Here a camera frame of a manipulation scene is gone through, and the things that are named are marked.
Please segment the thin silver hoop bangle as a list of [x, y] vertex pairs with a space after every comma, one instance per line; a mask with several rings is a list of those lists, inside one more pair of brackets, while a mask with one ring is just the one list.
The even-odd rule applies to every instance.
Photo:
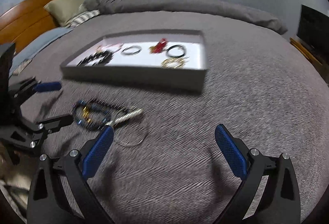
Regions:
[[132, 148], [142, 144], [148, 134], [149, 122], [145, 116], [140, 115], [114, 127], [114, 142]]

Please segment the dark ring bangle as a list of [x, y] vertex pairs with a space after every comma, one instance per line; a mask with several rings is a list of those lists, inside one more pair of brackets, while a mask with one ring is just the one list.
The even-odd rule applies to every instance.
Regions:
[[122, 55], [136, 55], [142, 51], [142, 47], [139, 45], [133, 45], [126, 47], [121, 51]]

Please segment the dark small bead strand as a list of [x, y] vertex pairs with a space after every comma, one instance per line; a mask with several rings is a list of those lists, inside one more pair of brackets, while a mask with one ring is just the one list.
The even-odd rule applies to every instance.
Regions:
[[111, 116], [113, 112], [122, 110], [124, 113], [128, 113], [130, 109], [121, 104], [108, 103], [98, 98], [92, 98], [87, 102], [89, 109], [93, 112], [103, 113], [105, 116]]

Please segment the light blue sheet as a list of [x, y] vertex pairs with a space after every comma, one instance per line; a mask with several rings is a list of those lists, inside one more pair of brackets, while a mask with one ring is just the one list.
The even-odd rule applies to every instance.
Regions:
[[23, 50], [13, 57], [12, 66], [9, 71], [9, 76], [12, 76], [15, 71], [26, 61], [32, 60], [40, 51], [49, 44], [62, 36], [73, 31], [73, 28], [54, 28], [49, 30], [28, 44]]

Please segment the wooden headboard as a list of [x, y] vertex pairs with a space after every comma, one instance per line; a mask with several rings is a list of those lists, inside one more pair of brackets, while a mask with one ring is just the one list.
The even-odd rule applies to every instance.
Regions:
[[1, 15], [1, 44], [15, 43], [19, 53], [38, 36], [59, 27], [44, 6], [52, 0], [24, 0]]

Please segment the grey bed blanket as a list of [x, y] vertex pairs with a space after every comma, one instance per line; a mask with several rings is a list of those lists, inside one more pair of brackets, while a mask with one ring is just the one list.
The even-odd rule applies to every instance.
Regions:
[[218, 124], [262, 154], [290, 155], [301, 216], [307, 217], [328, 186], [328, 86], [272, 30], [197, 13], [98, 16], [46, 47], [11, 83], [32, 76], [60, 80], [60, 64], [86, 44], [107, 34], [151, 29], [203, 32], [208, 71], [200, 95], [63, 80], [60, 92], [28, 99], [24, 116], [66, 114], [76, 101], [90, 98], [144, 109], [149, 134], [143, 143], [113, 144], [89, 180], [116, 223], [212, 223], [240, 184], [216, 145]]

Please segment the striped grey white pillow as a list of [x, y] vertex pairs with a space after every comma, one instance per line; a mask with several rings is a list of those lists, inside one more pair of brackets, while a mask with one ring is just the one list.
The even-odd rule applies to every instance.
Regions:
[[83, 13], [80, 13], [77, 16], [74, 16], [72, 19], [70, 19], [64, 27], [66, 28], [75, 28], [79, 25], [83, 24], [84, 22], [97, 17], [100, 15], [99, 10], [92, 10], [92, 11], [84, 11]]

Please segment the olive green pillow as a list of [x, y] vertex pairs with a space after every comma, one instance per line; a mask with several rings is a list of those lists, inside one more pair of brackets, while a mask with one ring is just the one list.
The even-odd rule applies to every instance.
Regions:
[[56, 19], [61, 27], [64, 27], [73, 17], [87, 11], [84, 1], [52, 0], [44, 6], [44, 9]]

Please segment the rolled grey duvet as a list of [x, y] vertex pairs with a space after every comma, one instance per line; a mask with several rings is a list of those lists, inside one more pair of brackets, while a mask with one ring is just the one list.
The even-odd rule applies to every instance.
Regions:
[[99, 10], [101, 14], [146, 11], [210, 14], [244, 21], [280, 35], [288, 31], [282, 20], [266, 11], [224, 0], [84, 0], [83, 6], [88, 11]]

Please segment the shallow white cardboard tray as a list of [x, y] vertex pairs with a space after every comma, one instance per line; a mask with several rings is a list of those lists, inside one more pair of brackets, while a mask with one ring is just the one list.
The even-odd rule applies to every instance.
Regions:
[[[122, 55], [138, 45], [136, 55]], [[158, 29], [103, 35], [60, 65], [66, 79], [202, 92], [207, 72], [204, 36], [198, 30]]]

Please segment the wooden tv stand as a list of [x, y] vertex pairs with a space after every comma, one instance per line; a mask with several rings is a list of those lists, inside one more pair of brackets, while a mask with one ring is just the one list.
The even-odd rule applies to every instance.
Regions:
[[315, 57], [310, 51], [308, 51], [299, 41], [294, 38], [290, 38], [290, 44], [293, 45], [318, 71], [320, 76], [328, 83], [328, 65]]

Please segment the black flat monitor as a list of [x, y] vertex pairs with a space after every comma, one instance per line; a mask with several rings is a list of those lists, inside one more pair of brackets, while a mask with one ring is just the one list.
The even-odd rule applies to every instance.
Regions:
[[305, 5], [301, 5], [301, 15], [297, 36], [311, 50], [328, 63], [328, 16]]

